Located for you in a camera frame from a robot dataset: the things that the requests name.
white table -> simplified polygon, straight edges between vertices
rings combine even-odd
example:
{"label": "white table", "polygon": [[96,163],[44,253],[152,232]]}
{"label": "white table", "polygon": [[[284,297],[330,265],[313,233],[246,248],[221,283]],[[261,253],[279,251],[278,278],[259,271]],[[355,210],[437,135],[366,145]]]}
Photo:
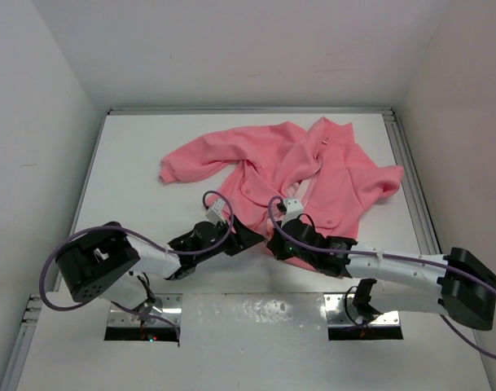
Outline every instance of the white table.
{"label": "white table", "polygon": [[[231,168],[203,182],[164,186],[160,159],[201,134],[239,125],[292,121],[308,129],[324,115],[352,122],[377,165],[393,165],[395,157],[408,164],[393,119],[381,112],[118,114],[105,121],[76,231],[111,220],[161,242],[189,231],[204,219],[202,193],[216,189]],[[412,201],[417,189],[411,180],[403,186],[363,216],[361,241],[411,253],[429,246]],[[155,292],[183,294],[180,348],[104,341],[106,301],[71,313],[44,309],[18,390],[489,389],[480,355],[436,315],[402,313],[404,340],[328,341],[323,293],[354,283],[283,264],[260,248],[215,257],[178,282],[155,279]],[[64,284],[50,297],[69,303]]]}

white wall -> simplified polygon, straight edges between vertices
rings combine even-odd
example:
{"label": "white wall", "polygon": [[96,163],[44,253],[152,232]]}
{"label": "white wall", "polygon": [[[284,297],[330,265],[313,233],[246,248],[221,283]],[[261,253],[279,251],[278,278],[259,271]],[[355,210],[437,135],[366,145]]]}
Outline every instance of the white wall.
{"label": "white wall", "polygon": [[[496,273],[496,0],[449,5],[400,115],[443,248]],[[496,352],[496,319],[480,339]]]}
{"label": "white wall", "polygon": [[48,252],[69,230],[101,118],[29,0],[0,0],[0,384]]}
{"label": "white wall", "polygon": [[99,108],[394,105],[446,0],[33,0]]}

pink shirt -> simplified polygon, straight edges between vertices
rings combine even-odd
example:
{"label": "pink shirt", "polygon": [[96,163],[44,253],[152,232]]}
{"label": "pink shirt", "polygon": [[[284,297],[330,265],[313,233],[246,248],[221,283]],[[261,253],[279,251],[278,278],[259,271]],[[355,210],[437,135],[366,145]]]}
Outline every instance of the pink shirt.
{"label": "pink shirt", "polygon": [[[309,132],[284,122],[205,134],[171,152],[161,164],[165,183],[201,181],[237,164],[218,190],[240,221],[263,235],[272,232],[270,198],[293,196],[307,180],[299,198],[317,231],[356,239],[359,218],[379,198],[396,193],[403,175],[400,166],[377,167],[354,142],[351,124],[337,125],[327,118]],[[210,196],[208,203],[216,198]],[[312,270],[296,258],[290,263]]]}

pink garment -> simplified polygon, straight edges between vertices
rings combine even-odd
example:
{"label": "pink garment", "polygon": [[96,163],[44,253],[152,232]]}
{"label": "pink garment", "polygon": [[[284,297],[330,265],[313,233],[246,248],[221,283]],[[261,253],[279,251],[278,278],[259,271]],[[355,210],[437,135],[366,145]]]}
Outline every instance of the pink garment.
{"label": "pink garment", "polygon": [[[237,164],[218,190],[245,226],[268,236],[273,230],[267,213],[270,198],[293,196],[309,178],[302,204],[317,231],[356,239],[359,218],[379,198],[396,193],[403,175],[400,166],[377,167],[354,142],[351,124],[337,125],[327,118],[309,132],[284,122],[205,134],[161,164],[165,183],[201,181]],[[208,204],[216,198],[210,196]],[[297,258],[288,262],[312,270]]]}

garment pocket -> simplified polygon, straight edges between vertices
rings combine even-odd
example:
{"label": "garment pocket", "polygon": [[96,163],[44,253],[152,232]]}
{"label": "garment pocket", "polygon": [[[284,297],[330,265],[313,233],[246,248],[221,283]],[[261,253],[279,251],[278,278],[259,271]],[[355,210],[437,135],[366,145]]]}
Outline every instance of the garment pocket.
{"label": "garment pocket", "polygon": [[334,229],[340,224],[341,220],[340,213],[334,210],[316,208],[311,204],[305,206],[304,213],[311,216],[314,225],[318,228]]}
{"label": "garment pocket", "polygon": [[265,207],[267,207],[271,197],[279,194],[253,174],[249,174],[246,181],[240,187],[240,192],[254,204]]}

